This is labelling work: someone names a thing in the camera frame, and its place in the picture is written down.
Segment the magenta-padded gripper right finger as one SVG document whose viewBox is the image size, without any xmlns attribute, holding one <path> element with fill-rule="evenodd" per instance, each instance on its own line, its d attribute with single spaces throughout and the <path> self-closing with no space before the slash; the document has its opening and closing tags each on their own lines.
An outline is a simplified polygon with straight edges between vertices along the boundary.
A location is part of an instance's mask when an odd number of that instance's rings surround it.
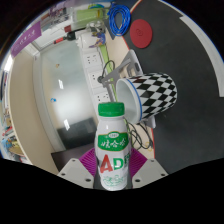
<svg viewBox="0 0 224 224">
<path fill-rule="evenodd" d="M 132 148 L 129 159 L 129 175 L 131 186 L 136 189 L 166 177 L 168 173 L 156 159 L 147 159 L 139 151 Z"/>
</svg>

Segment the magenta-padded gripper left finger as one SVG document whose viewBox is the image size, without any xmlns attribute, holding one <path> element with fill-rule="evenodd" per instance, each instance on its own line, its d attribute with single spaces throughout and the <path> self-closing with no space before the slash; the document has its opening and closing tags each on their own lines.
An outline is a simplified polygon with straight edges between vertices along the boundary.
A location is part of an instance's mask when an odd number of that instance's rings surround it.
<svg viewBox="0 0 224 224">
<path fill-rule="evenodd" d="M 58 176 L 81 187 L 92 189 L 96 173 L 97 159 L 95 149 L 92 148 L 79 159 L 71 158 Z"/>
</svg>

